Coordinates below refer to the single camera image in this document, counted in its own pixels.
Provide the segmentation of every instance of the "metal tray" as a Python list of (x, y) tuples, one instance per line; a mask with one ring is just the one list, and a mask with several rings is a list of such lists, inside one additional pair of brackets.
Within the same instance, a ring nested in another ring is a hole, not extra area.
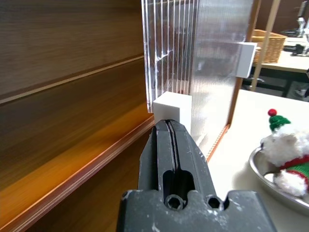
[(303, 215), (309, 216), (309, 203), (305, 202), (303, 199), (294, 197), (288, 193), (281, 191), (276, 185), (265, 178), (266, 174), (278, 173), (279, 169), (273, 164), (269, 163), (265, 156), (263, 155), (261, 148), (254, 150), (249, 158), (249, 164), (253, 172), (258, 177), (258, 180), (262, 184), (263, 188), (270, 193), (276, 200), (280, 201), (282, 204), (288, 208), (301, 213)]

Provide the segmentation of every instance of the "wicker basket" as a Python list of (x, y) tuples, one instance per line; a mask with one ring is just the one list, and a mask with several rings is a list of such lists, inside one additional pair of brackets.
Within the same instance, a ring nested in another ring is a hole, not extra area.
[[(253, 31), (252, 42), (257, 43), (257, 47), (262, 47), (266, 31), (257, 30)], [(284, 41), (287, 37), (284, 35), (279, 35), (271, 32), (269, 35), (268, 46), (266, 50), (266, 55), (264, 57), (263, 63), (278, 63), (280, 53), (283, 49)], [(259, 60), (259, 55), (261, 49), (257, 48), (254, 56), (254, 63)]]

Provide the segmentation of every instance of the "stuffed snowman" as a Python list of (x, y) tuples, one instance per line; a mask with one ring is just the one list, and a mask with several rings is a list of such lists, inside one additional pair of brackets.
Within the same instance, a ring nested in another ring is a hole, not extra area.
[(276, 110), (268, 112), (272, 134), (261, 141), (262, 152), (280, 169), (274, 183), (296, 197), (309, 193), (309, 130), (296, 127)]

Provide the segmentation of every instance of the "green knit hat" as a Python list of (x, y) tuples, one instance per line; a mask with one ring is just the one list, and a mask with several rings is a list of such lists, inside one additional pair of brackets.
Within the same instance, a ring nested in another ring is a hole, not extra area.
[(275, 109), (270, 109), (268, 111), (268, 115), (270, 116), (269, 127), (270, 127), (271, 131), (274, 131), (275, 129), (279, 129), (281, 126), (283, 126), (285, 124), (291, 123), (287, 118), (285, 118), (281, 115), (277, 115), (277, 111)]

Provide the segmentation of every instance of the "transparent acrylic divider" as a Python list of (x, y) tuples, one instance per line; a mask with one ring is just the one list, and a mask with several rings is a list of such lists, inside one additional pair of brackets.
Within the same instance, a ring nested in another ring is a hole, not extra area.
[(192, 96), (206, 155), (226, 125), (253, 0), (142, 0), (148, 111), (165, 91)]
[(197, 0), (142, 0), (148, 111), (165, 91), (189, 94)]

